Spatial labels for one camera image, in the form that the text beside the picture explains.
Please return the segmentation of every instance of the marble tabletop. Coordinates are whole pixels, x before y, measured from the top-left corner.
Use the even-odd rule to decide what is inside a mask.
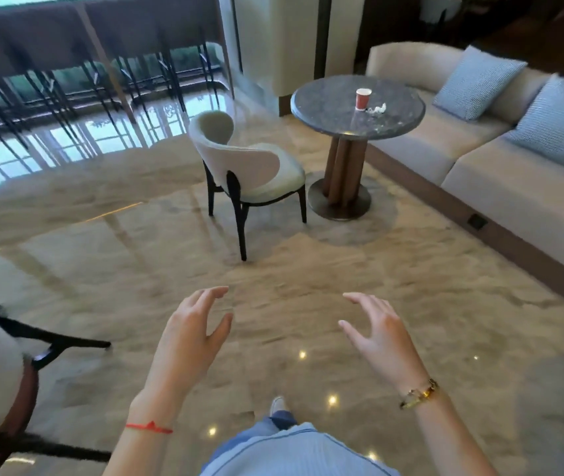
[[[368,108],[386,104],[371,115],[355,110],[357,89],[370,88]],[[377,140],[403,135],[418,126],[425,103],[403,84],[365,75],[336,75],[300,87],[291,98],[293,115],[317,132],[349,140]]]

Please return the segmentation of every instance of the light blue pillow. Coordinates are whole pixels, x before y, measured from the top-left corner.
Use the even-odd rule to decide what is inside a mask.
[[[527,65],[468,46],[433,104],[459,119],[477,120]]]
[[[564,165],[564,78],[552,75],[504,138]]]

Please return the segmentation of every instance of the white sneaker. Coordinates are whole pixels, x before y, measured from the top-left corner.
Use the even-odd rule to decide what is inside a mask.
[[[269,416],[273,416],[278,411],[288,411],[286,408],[286,401],[283,396],[276,397],[271,403],[271,410],[269,411]]]

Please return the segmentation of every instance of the red string bracelet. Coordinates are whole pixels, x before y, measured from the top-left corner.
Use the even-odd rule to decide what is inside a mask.
[[[149,424],[131,424],[128,423],[125,425],[127,428],[132,429],[141,429],[144,431],[152,431],[154,433],[161,433],[161,434],[172,434],[174,431],[167,428],[159,428],[154,421],[150,421]]]

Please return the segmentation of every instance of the red paper cup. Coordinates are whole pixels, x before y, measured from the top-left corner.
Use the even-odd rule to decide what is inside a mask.
[[[367,106],[368,100],[370,100],[370,95],[372,94],[372,90],[369,88],[359,88],[357,90],[357,104],[355,108],[357,110],[365,110]]]

